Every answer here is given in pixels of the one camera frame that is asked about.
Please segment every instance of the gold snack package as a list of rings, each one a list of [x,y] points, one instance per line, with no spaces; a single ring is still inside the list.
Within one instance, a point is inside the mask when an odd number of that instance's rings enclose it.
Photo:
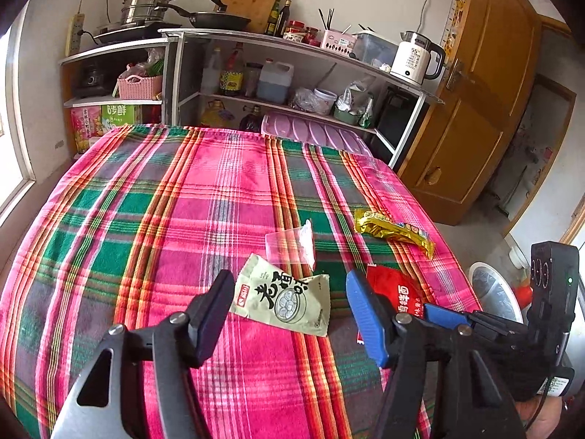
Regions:
[[[381,239],[416,244],[424,250],[427,258],[433,258],[435,243],[429,239],[428,232],[408,223],[393,223],[382,213],[367,208],[356,209],[353,217],[357,232]]]
[[[302,334],[327,336],[329,276],[294,279],[252,254],[238,275],[231,313]]]

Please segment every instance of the trash can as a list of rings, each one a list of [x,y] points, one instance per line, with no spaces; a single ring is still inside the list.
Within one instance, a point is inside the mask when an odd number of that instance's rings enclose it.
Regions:
[[[524,323],[512,289],[496,269],[483,262],[476,262],[469,269],[469,280],[485,312]]]

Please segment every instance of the white kettle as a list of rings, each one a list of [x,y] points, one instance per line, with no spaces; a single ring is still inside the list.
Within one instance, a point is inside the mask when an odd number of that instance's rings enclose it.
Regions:
[[[414,31],[400,33],[402,42],[396,52],[390,74],[414,84],[422,84],[423,79],[436,79],[441,75],[445,62],[445,51],[426,36]],[[431,52],[439,55],[439,63],[433,74],[426,70],[431,62]]]

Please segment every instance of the wooden door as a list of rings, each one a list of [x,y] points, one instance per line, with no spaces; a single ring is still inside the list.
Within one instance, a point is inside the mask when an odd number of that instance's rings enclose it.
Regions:
[[[467,0],[449,77],[399,176],[431,219],[457,224],[481,193],[526,107],[541,23],[528,0]]]

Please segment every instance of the red logo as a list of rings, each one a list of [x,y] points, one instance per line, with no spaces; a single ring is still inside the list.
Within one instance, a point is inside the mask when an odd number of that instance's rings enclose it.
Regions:
[[[240,294],[238,295],[238,302],[236,304],[238,307],[243,307],[246,305],[246,299],[248,298],[248,292],[250,292],[250,286],[244,284],[240,289]]]

